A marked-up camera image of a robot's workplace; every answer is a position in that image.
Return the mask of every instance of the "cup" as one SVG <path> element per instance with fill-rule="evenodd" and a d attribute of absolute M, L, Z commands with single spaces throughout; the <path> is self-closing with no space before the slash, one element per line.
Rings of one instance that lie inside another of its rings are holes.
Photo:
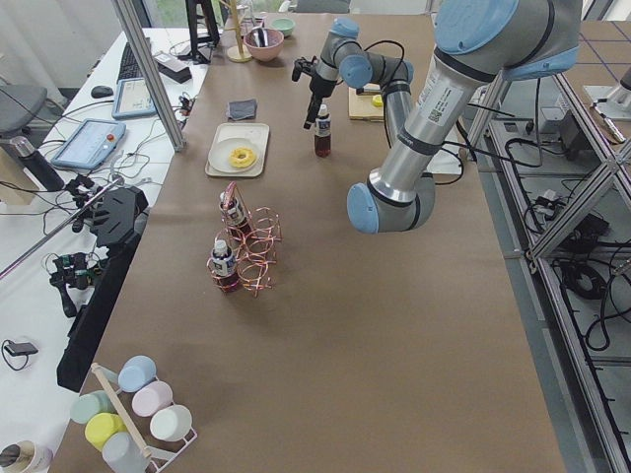
<path fill-rule="evenodd" d="M 130 358 L 118 374 L 118 385 L 125 392 L 136 392 L 156 378 L 154 361 L 138 355 Z"/>
<path fill-rule="evenodd" d="M 183 439 L 192 427 L 190 411 L 179 404 L 166 407 L 151 418 L 149 430 L 158 440 L 177 441 Z"/>
<path fill-rule="evenodd" d="M 114 473 L 144 473 L 150 458 L 145 458 L 127 432 L 111 436 L 103 447 L 103 460 Z"/>
<path fill-rule="evenodd" d="M 174 392 L 164 381 L 153 381 L 134 394 L 131 408 L 140 417 L 150 417 L 174 402 Z"/>
<path fill-rule="evenodd" d="M 86 440 L 98 451 L 102 451 L 105 443 L 118 432 L 127 432 L 122 419 L 116 414 L 103 412 L 97 414 L 86 424 Z"/>
<path fill-rule="evenodd" d="M 70 419 L 77 424 L 88 424 L 90 419 L 101 412 L 115 412 L 105 391 L 94 391 L 79 396 L 70 408 Z"/>
<path fill-rule="evenodd" d="M 30 440 L 23 440 L 16 443 L 20 449 L 16 461 L 3 466 L 4 473 L 36 473 L 46 469 L 52 461 L 52 450 L 46 446 L 38 445 Z"/>

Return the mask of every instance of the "folded cloth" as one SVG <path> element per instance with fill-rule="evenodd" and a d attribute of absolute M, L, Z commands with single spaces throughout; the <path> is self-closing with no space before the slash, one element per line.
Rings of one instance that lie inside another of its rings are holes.
<path fill-rule="evenodd" d="M 229 101 L 226 116 L 235 121 L 256 117 L 256 99 L 250 99 L 249 101 Z"/>

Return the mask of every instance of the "bowl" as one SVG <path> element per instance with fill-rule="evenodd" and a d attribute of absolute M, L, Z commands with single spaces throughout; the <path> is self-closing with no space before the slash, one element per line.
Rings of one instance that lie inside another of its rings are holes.
<path fill-rule="evenodd" d="M 266 37 L 265 46 L 259 46 L 258 38 L 262 34 Z M 256 28 L 244 36 L 244 44 L 254 59 L 262 62 L 271 61 L 283 49 L 285 36 L 278 30 L 270 28 Z"/>
<path fill-rule="evenodd" d="M 294 32 L 295 27 L 296 22 L 291 18 L 277 18 L 270 25 L 271 29 L 278 30 L 285 37 L 290 36 Z"/>

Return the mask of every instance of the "green bowl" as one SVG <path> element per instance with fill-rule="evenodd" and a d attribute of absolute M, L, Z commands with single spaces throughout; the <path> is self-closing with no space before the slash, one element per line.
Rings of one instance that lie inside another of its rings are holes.
<path fill-rule="evenodd" d="M 278 30 L 285 37 L 291 35 L 291 33 L 294 32 L 295 27 L 296 22 L 294 22 L 291 18 L 277 18 L 270 25 L 271 29 Z"/>

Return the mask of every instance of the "white tray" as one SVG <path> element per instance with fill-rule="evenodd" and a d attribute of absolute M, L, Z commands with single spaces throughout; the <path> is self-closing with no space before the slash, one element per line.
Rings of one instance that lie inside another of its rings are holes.
<path fill-rule="evenodd" d="M 205 171 L 215 177 L 257 177 L 263 172 L 269 125 L 265 123 L 222 123 L 217 127 L 213 144 L 208 152 Z M 229 138 L 243 138 L 252 142 L 258 152 L 258 160 L 250 168 L 235 169 L 233 172 L 223 172 L 213 168 L 211 163 L 217 159 L 217 144 Z"/>

